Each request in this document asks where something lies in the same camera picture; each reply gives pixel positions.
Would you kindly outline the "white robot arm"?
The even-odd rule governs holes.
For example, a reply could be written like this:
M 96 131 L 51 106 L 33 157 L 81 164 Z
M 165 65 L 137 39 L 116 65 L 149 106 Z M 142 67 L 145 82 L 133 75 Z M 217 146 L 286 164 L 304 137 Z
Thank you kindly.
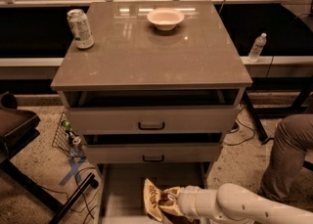
M 312 212 L 272 202 L 231 183 L 217 190 L 187 186 L 164 193 L 159 207 L 171 215 L 206 218 L 216 224 L 313 224 Z

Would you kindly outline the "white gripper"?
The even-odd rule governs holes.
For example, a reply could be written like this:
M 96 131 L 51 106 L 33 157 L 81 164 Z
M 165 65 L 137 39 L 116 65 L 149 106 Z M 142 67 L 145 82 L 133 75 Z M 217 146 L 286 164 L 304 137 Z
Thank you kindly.
M 176 202 L 161 202 L 159 208 L 174 216 L 183 216 L 199 218 L 197 208 L 196 208 L 196 199 L 197 194 L 201 188 L 196 186 L 187 186 L 185 188 L 172 187 L 165 189 L 164 191 L 171 196 L 178 196 Z

